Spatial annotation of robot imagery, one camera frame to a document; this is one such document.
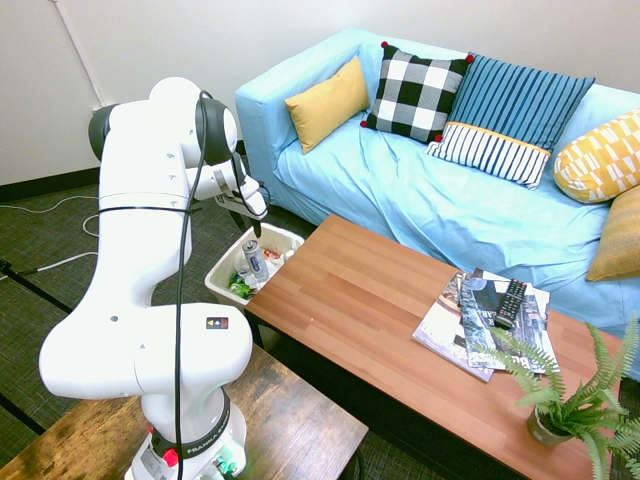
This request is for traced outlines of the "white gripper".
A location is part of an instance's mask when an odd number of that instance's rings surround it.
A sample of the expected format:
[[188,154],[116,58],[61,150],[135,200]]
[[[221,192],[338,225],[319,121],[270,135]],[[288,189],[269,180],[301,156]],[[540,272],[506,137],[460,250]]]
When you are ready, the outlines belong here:
[[214,199],[219,206],[229,210],[231,218],[241,232],[245,231],[245,216],[251,219],[255,236],[261,237],[261,220],[267,215],[268,207],[255,179],[246,177],[238,189],[216,195]]

